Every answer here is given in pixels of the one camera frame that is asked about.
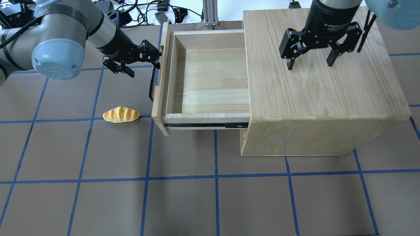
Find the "wooden drawer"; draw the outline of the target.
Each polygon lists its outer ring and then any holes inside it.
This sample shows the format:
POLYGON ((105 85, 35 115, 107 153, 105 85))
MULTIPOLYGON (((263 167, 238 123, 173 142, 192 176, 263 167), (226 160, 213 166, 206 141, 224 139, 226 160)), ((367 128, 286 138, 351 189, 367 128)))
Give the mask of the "wooden drawer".
POLYGON ((152 119, 171 130, 247 129, 250 100, 243 29, 174 31, 162 26, 152 119))

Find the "light wooden drawer cabinet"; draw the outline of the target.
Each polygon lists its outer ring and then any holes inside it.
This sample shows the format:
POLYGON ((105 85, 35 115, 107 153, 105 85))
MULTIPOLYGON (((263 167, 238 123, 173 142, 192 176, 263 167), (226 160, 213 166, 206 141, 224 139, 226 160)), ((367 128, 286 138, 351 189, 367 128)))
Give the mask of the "light wooden drawer cabinet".
POLYGON ((411 116, 377 23, 361 53, 329 67, 330 49, 311 50, 287 69, 279 45, 308 12, 243 12, 250 121, 242 156, 341 156, 411 116))

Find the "yellow toy bread roll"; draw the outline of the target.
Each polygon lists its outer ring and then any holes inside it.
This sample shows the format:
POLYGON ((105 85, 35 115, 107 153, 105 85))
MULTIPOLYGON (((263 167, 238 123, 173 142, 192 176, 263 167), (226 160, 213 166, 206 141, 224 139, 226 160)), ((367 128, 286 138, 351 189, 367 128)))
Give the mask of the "yellow toy bread roll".
POLYGON ((140 113, 134 109, 119 106, 104 112, 102 118, 111 123, 126 123, 140 118, 140 113))

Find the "brown paper table mat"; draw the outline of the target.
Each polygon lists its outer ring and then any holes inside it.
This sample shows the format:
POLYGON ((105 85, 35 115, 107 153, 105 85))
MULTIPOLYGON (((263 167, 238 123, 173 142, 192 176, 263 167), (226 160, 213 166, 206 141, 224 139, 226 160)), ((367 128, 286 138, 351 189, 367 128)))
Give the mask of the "brown paper table mat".
POLYGON ((378 27, 411 118, 340 157, 242 157, 238 130, 164 137, 151 67, 114 75, 90 45, 75 79, 13 74, 1 86, 1 235, 418 236, 419 29, 378 27), (102 118, 119 106, 140 118, 102 118))

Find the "aluminium frame post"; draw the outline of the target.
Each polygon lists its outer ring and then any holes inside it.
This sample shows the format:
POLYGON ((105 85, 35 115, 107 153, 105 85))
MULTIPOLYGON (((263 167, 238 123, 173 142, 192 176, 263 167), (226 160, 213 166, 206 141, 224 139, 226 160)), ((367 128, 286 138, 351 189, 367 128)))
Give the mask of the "aluminium frame post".
POLYGON ((204 26, 218 26, 217 0, 203 0, 202 22, 204 26))

